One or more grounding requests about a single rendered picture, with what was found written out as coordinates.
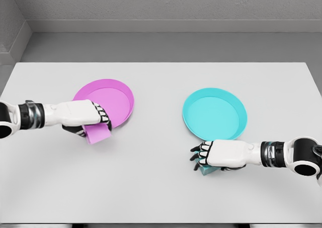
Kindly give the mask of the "pink plate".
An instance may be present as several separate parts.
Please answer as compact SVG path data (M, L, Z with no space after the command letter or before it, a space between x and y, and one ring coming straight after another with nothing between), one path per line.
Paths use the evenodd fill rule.
M73 100L91 100L99 104L108 114L112 127L123 124L134 108L132 90L123 82L114 79L101 79L83 86Z

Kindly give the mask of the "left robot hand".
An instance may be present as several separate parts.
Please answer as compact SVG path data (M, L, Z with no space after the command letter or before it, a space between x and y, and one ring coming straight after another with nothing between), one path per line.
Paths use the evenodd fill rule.
M86 137L83 126L104 123L112 130L112 122L105 109L90 100L67 102L67 117L62 122L62 129L80 137Z

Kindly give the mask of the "cyan block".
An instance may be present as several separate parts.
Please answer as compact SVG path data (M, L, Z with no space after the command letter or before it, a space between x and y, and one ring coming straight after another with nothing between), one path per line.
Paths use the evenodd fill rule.
M221 170L221 167L214 167L214 166L210 166L210 165L199 165L199 170L205 176L205 175L208 175L214 171Z

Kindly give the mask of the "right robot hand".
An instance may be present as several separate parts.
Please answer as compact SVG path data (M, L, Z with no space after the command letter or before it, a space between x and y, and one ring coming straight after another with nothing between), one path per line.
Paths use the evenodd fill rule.
M247 165L252 146L244 141L222 140L204 141L190 151L190 161L196 161L194 170L202 166L218 167L221 170L239 170Z

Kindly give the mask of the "cyan plate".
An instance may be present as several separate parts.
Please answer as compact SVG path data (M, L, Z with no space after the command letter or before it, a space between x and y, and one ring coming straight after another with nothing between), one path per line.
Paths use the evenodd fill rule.
M242 101L218 88L193 92L183 104L182 115L186 127L205 141L234 140L243 134L248 123Z

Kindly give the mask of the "pink block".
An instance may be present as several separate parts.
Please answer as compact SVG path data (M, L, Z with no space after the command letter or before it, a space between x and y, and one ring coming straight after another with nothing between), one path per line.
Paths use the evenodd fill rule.
M106 123L83 126L86 133L86 139L89 144L95 144L106 138L111 137L111 131Z

